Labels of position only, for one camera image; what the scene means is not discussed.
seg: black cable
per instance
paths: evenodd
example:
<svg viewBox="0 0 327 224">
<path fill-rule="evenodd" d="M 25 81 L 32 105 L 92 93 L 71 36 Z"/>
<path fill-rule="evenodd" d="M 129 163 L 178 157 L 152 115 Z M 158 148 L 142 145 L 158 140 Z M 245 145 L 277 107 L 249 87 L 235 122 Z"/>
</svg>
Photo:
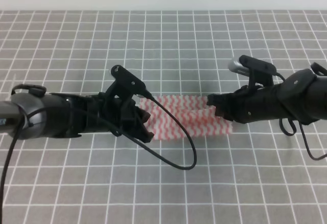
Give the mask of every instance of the black cable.
<svg viewBox="0 0 327 224">
<path fill-rule="evenodd" d="M 283 124 L 283 119 L 281 119 L 281 118 L 279 119 L 279 128 L 281 129 L 281 131 L 282 131 L 285 135 L 287 135 L 287 136 L 294 136 L 294 135 L 296 134 L 296 131 L 297 131 L 296 126 L 295 126 L 293 120 L 291 120 L 290 118 L 288 119 L 288 123 L 290 124 L 290 126 L 291 126 L 291 128 L 292 128 L 292 130 L 293 130 L 293 133 L 289 133 L 289 132 L 285 129 L 284 124 Z"/>
<path fill-rule="evenodd" d="M 275 76 L 280 77 L 282 81 L 285 81 L 285 78 L 279 72 L 275 73 Z"/>
<path fill-rule="evenodd" d="M 300 121 L 298 122 L 299 126 L 300 126 L 300 130 L 301 130 L 301 133 L 302 133 L 302 137 L 303 137 L 303 141 L 305 142 L 305 146 L 306 146 L 306 149 L 307 149 L 307 152 L 309 154 L 309 157 L 315 161 L 318 161 L 318 160 L 321 160 L 321 159 L 324 159 L 327 157 L 327 154 L 324 154 L 318 158 L 315 158 L 312 154 L 311 154 L 311 151 L 310 151 L 310 148 L 309 148 L 309 145 L 308 145 L 308 142 L 307 142 L 307 137 L 306 137 L 306 134 L 303 130 L 303 126 L 302 124 L 300 123 Z"/>
<path fill-rule="evenodd" d="M 285 78 L 284 78 L 280 73 L 277 72 L 275 75 L 278 76 L 278 77 L 280 77 L 283 81 L 285 81 Z M 288 119 L 288 122 L 290 123 L 290 126 L 291 126 L 291 128 L 293 129 L 293 133 L 289 133 L 289 132 L 286 131 L 286 129 L 285 129 L 284 125 L 283 125 L 283 121 L 282 121 L 282 119 L 279 119 L 279 127 L 281 128 L 281 131 L 282 131 L 285 135 L 287 135 L 287 136 L 294 136 L 295 133 L 296 133 L 296 126 L 295 126 L 294 122 L 293 122 L 291 119 Z M 299 126 L 300 126 L 300 130 L 301 130 L 301 134 L 302 134 L 302 137 L 303 137 L 303 141 L 305 142 L 305 146 L 306 146 L 307 152 L 308 152 L 308 154 L 309 154 L 309 157 L 310 157 L 312 160 L 315 160 L 315 161 L 319 161 L 319 160 L 322 160 L 322 159 L 326 158 L 326 157 L 327 157 L 327 154 L 324 154 L 324 155 L 322 155 L 322 156 L 320 156 L 320 157 L 318 157 L 318 158 L 315 158 L 315 157 L 312 155 L 312 153 L 311 153 L 311 151 L 310 151 L 310 148 L 309 148 L 309 145 L 308 145 L 308 141 L 307 141 L 306 134 L 305 134 L 305 132 L 304 132 L 304 130 L 303 130 L 303 126 L 302 126 L 302 124 L 301 124 L 300 121 L 298 121 L 298 124 L 299 124 Z"/>
<path fill-rule="evenodd" d="M 173 166 L 174 168 L 177 169 L 181 169 L 181 170 L 190 170 L 193 169 L 194 166 L 196 165 L 197 162 L 197 154 L 196 154 L 196 149 L 193 143 L 193 140 L 191 139 L 189 133 L 187 132 L 187 130 L 185 129 L 185 127 L 177 120 L 177 118 L 175 118 L 174 115 L 172 115 L 163 105 L 161 105 L 157 100 L 155 100 L 154 98 L 151 99 L 153 102 L 155 102 L 159 107 L 161 107 L 180 127 L 181 129 L 184 131 L 184 133 L 186 134 L 188 140 L 190 141 L 190 145 L 192 147 L 192 151 L 193 151 L 193 163 L 190 166 L 180 166 L 177 165 L 169 160 L 167 160 L 166 158 L 164 158 L 163 156 L 161 156 L 160 154 L 156 153 L 155 151 L 153 151 L 152 149 L 150 149 L 149 147 L 145 146 L 142 142 L 136 140 L 135 138 L 131 137 L 130 135 L 126 134 L 123 130 L 121 130 L 120 128 L 116 127 L 114 124 L 106 121 L 105 119 L 102 119 L 96 115 L 93 115 L 89 112 L 86 112 L 82 109 L 77 109 L 77 108 L 69 108 L 69 111 L 71 112 L 78 112 L 78 113 L 82 113 L 88 117 L 91 117 L 93 119 L 97 119 L 100 122 L 102 122 L 103 124 L 107 125 L 110 129 L 114 129 L 116 130 L 118 133 L 124 135 L 125 137 L 127 137 L 128 139 L 130 139 L 131 141 L 133 141 L 134 143 L 136 143 L 137 145 L 139 145 L 140 147 L 142 147 L 143 149 L 145 149 L 146 151 L 148 151 L 149 153 L 151 153 L 153 156 L 157 157 L 158 159 L 164 161 L 166 164 Z M 33 117 L 34 115 L 41 113 L 43 111 L 49 110 L 49 109 L 54 109 L 54 108 L 58 108 L 58 107 L 46 107 L 46 108 L 41 108 L 38 110 L 35 110 L 34 112 L 28 114 L 26 116 L 27 121 L 30 120 L 31 117 Z M 2 224 L 2 219 L 3 219 L 3 214 L 2 214 L 2 210 L 3 210 L 3 200 L 4 200 L 4 189 L 5 189 L 5 181 L 6 181 L 6 175 L 7 175 L 7 171 L 8 171 L 8 167 L 9 167 L 9 163 L 10 163 L 10 159 L 12 156 L 12 153 L 14 151 L 16 142 L 21 134 L 21 132 L 23 131 L 23 127 L 25 124 L 25 120 L 22 119 L 21 122 L 19 123 L 19 126 L 17 128 L 17 131 L 15 132 L 15 135 L 12 139 L 12 142 L 10 144 L 9 150 L 8 150 L 8 154 L 6 157 L 6 161 L 5 161 L 5 165 L 4 165 L 4 169 L 2 171 L 2 176 L 1 176 L 1 182 L 0 182 L 0 224 Z"/>
<path fill-rule="evenodd" d="M 19 124 L 18 124 L 18 128 L 15 132 L 15 135 L 11 141 L 10 147 L 8 149 L 8 153 L 7 153 L 7 157 L 5 160 L 5 164 L 4 164 L 4 168 L 2 171 L 2 175 L 1 175 L 1 182 L 0 182 L 0 224 L 2 224 L 2 210 L 3 210 L 3 203 L 4 203 L 4 191 L 5 191 L 5 181 L 6 181 L 6 175 L 7 175 L 7 171 L 8 171 L 8 167 L 9 167 L 9 163 L 10 163 L 10 159 L 12 156 L 12 153 L 14 151 L 16 142 L 22 132 L 22 129 L 24 127 L 25 124 L 25 119 L 23 118 Z"/>
<path fill-rule="evenodd" d="M 144 143 L 136 140 L 134 137 L 131 137 L 130 135 L 128 135 L 127 133 L 125 133 L 123 130 L 121 130 L 120 128 L 118 128 L 117 126 L 115 126 L 114 124 L 112 124 L 111 122 L 108 122 L 106 121 L 105 119 L 102 119 L 96 115 L 93 115 L 89 112 L 86 112 L 82 109 L 78 109 L 78 108 L 69 108 L 70 111 L 73 111 L 73 112 L 78 112 L 78 113 L 82 113 L 88 117 L 91 117 L 92 119 L 95 119 L 95 120 L 98 120 L 100 122 L 102 122 L 103 124 L 107 125 L 110 129 L 114 129 L 115 131 L 117 131 L 118 133 L 124 135 L 125 137 L 127 137 L 128 139 L 130 139 L 131 141 L 133 141 L 134 143 L 136 143 L 137 145 L 139 145 L 140 147 L 142 147 L 143 149 L 145 149 L 146 151 L 148 151 L 149 153 L 151 153 L 153 156 L 157 157 L 158 159 L 164 161 L 166 164 L 170 165 L 170 166 L 173 166 L 174 168 L 177 168 L 177 169 L 181 169 L 181 170 L 190 170 L 190 169 L 193 169 L 194 166 L 196 165 L 196 162 L 197 162 L 197 155 L 196 155 L 196 149 L 195 149 L 195 146 L 194 146 L 194 143 L 193 143 L 193 140 L 191 139 L 190 135 L 188 134 L 187 130 L 184 128 L 184 126 L 177 120 L 177 118 L 175 118 L 169 111 L 167 111 L 167 109 L 165 109 L 160 103 L 158 103 L 157 101 L 154 101 L 156 104 L 159 104 L 159 106 L 161 108 L 163 108 L 163 110 L 165 112 L 168 113 L 168 115 L 175 121 L 177 122 L 177 124 L 181 127 L 181 129 L 185 132 L 188 140 L 190 141 L 190 145 L 192 147 L 192 151 L 193 151 L 193 156 L 194 156 L 194 159 L 193 159 L 193 163 L 192 165 L 190 166 L 180 166 L 180 165 L 177 165 L 171 161 L 169 161 L 168 159 L 164 158 L 163 156 L 161 156 L 160 154 L 156 153 L 155 151 L 153 151 L 152 149 L 150 149 L 149 147 L 145 146 Z M 32 116 L 34 116 L 35 114 L 37 113 L 40 113 L 40 112 L 43 112 L 45 110 L 49 110 L 49 109 L 54 109 L 54 108 L 58 108 L 58 107 L 47 107 L 47 108 L 40 108 L 38 110 L 35 110 L 34 112 L 30 113 L 28 116 L 27 116 L 27 119 L 30 119 Z"/>
</svg>

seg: grid line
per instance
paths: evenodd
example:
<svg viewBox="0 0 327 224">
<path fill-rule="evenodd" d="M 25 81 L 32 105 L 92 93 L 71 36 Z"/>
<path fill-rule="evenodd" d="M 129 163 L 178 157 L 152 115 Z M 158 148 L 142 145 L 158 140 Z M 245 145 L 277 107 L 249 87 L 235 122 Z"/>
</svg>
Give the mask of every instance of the grid line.
<svg viewBox="0 0 327 224">
<path fill-rule="evenodd" d="M 228 70 L 233 55 L 272 62 L 285 77 L 312 62 L 325 66 L 325 13 L 1 11 L 0 96 L 7 97 L 13 75 L 14 84 L 44 85 L 49 92 L 98 93 L 113 83 L 108 69 L 116 64 L 154 95 L 234 92 L 248 78 Z M 327 150 L 326 125 L 305 127 L 315 154 Z M 1 161 L 10 137 L 0 135 Z M 104 224 L 145 218 L 161 224 L 243 224 L 257 218 L 273 224 L 302 223 L 306 216 L 319 223 L 327 208 L 327 161 L 310 161 L 298 136 L 286 137 L 274 120 L 233 123 L 228 136 L 194 138 L 198 164 L 187 172 L 154 161 L 110 132 L 24 141 L 9 166 L 4 211 L 24 211 L 10 220 L 21 224 L 88 218 Z M 192 160 L 184 139 L 149 146 L 181 165 Z M 39 197 L 40 191 L 48 198 Z M 50 212 L 36 211 L 41 208 Z"/>
</svg>

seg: red and white towel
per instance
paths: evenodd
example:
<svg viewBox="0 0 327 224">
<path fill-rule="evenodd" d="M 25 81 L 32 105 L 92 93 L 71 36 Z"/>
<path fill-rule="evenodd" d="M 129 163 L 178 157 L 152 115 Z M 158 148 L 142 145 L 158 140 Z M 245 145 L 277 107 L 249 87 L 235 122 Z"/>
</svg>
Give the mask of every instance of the red and white towel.
<svg viewBox="0 0 327 224">
<path fill-rule="evenodd" d="M 206 96 L 167 95 L 155 99 L 170 111 L 186 128 L 190 136 L 230 134 L 231 122 L 215 116 L 215 107 L 207 106 Z M 139 107 L 151 114 L 145 123 L 156 140 L 171 140 L 185 137 L 178 124 L 151 100 L 141 98 Z"/>
</svg>

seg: zigzag pattern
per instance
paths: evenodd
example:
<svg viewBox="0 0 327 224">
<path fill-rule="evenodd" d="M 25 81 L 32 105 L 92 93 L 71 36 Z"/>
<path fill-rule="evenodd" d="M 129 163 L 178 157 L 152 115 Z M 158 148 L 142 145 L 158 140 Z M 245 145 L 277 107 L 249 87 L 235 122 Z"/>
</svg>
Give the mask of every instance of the zigzag pattern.
<svg viewBox="0 0 327 224">
<path fill-rule="evenodd" d="M 207 106 L 206 96 L 164 95 L 155 99 L 181 122 L 190 136 L 232 132 L 231 122 L 215 116 L 215 107 Z M 154 133 L 154 139 L 172 140 L 186 136 L 177 123 L 151 100 L 142 98 L 139 107 L 151 114 L 145 127 Z"/>
</svg>

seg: striped towel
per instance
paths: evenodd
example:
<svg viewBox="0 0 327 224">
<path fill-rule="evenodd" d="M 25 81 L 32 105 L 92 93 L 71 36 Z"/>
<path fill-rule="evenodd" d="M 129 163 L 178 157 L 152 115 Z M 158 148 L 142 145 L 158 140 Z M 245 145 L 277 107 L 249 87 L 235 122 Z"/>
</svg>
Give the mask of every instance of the striped towel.
<svg viewBox="0 0 327 224">
<path fill-rule="evenodd" d="M 206 105 L 206 96 L 165 95 L 155 99 L 180 121 L 192 137 L 232 132 L 231 122 L 215 116 L 216 107 Z M 151 114 L 144 125 L 154 133 L 154 139 L 171 140 L 186 136 L 177 123 L 151 100 L 141 98 L 139 107 Z"/>
</svg>

